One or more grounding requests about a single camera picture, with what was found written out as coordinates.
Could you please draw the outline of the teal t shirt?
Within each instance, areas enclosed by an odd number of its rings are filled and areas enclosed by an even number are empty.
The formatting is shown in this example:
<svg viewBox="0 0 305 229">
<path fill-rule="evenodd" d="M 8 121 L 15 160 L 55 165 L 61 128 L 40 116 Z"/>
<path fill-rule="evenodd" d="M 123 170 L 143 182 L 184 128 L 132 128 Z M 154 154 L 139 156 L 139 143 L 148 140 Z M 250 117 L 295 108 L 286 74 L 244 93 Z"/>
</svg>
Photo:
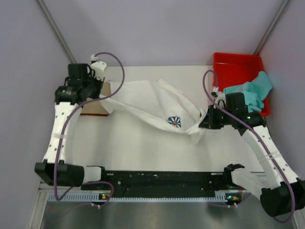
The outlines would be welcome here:
<svg viewBox="0 0 305 229">
<path fill-rule="evenodd" d="M 243 93 L 245 104 L 249 112 L 261 112 L 264 109 L 264 100 L 272 90 L 272 83 L 264 71 L 251 82 L 224 88 L 224 94 Z"/>
</svg>

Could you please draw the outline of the white t shirt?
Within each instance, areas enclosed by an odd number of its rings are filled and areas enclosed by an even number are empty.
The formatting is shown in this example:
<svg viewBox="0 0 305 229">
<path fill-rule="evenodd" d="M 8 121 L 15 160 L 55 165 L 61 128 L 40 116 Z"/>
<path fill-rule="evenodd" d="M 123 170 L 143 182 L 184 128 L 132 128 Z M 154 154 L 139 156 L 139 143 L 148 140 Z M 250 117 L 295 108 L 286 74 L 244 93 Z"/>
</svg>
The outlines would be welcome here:
<svg viewBox="0 0 305 229">
<path fill-rule="evenodd" d="M 166 81 L 108 83 L 111 95 L 106 96 L 101 104 L 109 114 L 114 111 L 128 112 L 159 130 L 187 135 L 195 144 L 203 137 L 205 129 L 199 124 L 207 111 L 196 106 Z"/>
</svg>

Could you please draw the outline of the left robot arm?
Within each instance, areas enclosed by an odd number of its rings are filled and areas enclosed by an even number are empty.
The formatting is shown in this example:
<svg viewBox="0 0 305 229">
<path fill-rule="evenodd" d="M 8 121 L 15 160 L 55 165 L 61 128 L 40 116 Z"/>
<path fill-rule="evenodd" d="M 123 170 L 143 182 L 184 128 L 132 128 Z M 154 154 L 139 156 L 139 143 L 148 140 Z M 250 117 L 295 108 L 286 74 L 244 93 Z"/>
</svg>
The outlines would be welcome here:
<svg viewBox="0 0 305 229">
<path fill-rule="evenodd" d="M 70 63 L 68 77 L 55 91 L 55 117 L 49 146 L 35 173 L 49 186 L 79 187 L 84 181 L 82 166 L 72 164 L 74 131 L 84 102 L 97 99 L 104 83 L 107 64 Z"/>
</svg>

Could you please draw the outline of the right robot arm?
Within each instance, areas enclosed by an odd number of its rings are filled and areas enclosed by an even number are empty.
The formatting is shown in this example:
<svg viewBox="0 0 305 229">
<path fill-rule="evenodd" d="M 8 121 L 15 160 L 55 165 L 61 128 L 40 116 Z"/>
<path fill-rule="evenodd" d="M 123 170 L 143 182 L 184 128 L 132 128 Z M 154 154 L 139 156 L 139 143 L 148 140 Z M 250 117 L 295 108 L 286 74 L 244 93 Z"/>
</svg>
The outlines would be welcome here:
<svg viewBox="0 0 305 229">
<path fill-rule="evenodd" d="M 266 180 L 262 180 L 244 166 L 230 164 L 224 169 L 223 185 L 229 189 L 245 188 L 260 200 L 271 217 L 285 213 L 293 215 L 296 210 L 303 209 L 305 182 L 284 160 L 260 113 L 248 111 L 244 94 L 212 92 L 208 98 L 212 105 L 199 127 L 214 130 L 227 125 L 233 127 L 251 147 L 266 176 Z"/>
</svg>

